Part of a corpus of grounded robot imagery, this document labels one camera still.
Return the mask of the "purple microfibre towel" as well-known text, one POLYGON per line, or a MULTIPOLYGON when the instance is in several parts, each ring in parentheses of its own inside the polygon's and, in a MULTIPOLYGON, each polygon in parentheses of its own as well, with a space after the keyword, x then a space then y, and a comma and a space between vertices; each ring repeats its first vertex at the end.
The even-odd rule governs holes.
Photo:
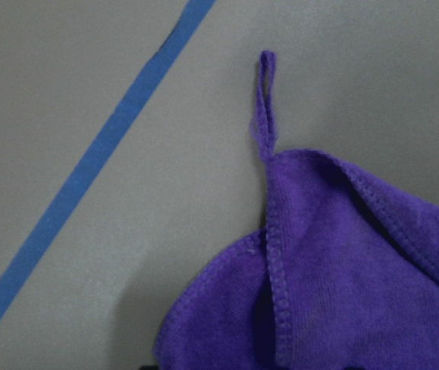
POLYGON ((258 61, 266 224, 167 313, 161 369, 439 369, 439 207, 317 150, 275 151, 276 57, 258 61))

